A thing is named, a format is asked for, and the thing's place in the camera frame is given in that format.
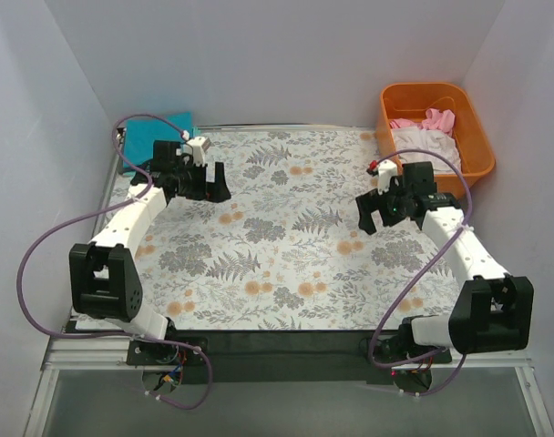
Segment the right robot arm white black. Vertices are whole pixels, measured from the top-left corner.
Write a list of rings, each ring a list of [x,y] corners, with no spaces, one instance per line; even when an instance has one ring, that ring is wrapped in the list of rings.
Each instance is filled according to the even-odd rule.
[[[377,187],[356,199],[359,228],[376,232],[373,215],[384,226],[411,219],[438,248],[460,288],[447,315],[403,319],[395,336],[369,346],[381,365],[415,362],[443,349],[461,354],[519,351],[528,346],[534,289],[528,278],[513,276],[494,260],[466,221],[456,197],[437,187],[431,162],[401,168],[386,159],[372,162]]]

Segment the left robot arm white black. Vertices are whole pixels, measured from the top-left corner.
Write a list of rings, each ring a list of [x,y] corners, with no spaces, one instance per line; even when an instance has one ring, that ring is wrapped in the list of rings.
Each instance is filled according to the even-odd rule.
[[[185,144],[156,140],[152,159],[130,181],[128,203],[90,242],[69,252],[75,312],[151,338],[148,353],[161,364],[178,357],[180,344],[167,333],[170,321],[144,301],[134,256],[151,223],[175,197],[213,203],[231,198],[223,163],[214,164],[214,179],[207,180],[210,146],[206,137]]]

